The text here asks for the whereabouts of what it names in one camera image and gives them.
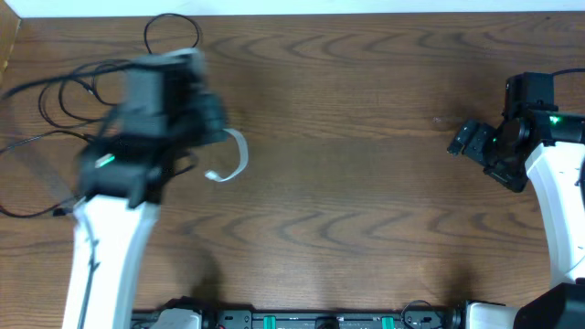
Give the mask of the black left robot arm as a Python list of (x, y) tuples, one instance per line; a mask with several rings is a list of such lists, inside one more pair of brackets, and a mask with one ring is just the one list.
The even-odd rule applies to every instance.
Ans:
[(227, 139), (227, 115), (195, 48), (147, 55), (126, 70), (124, 101), (80, 153), (81, 199), (65, 328), (127, 328), (144, 250), (176, 161)]

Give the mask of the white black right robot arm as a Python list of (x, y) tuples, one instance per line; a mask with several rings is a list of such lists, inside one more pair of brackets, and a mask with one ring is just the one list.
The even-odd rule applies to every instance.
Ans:
[(548, 242), (550, 288), (522, 307), (469, 301), (451, 328), (581, 328), (584, 325), (584, 118), (554, 101), (556, 73), (525, 72), (505, 86), (498, 127), (466, 121), (447, 148), (520, 193), (532, 185)]

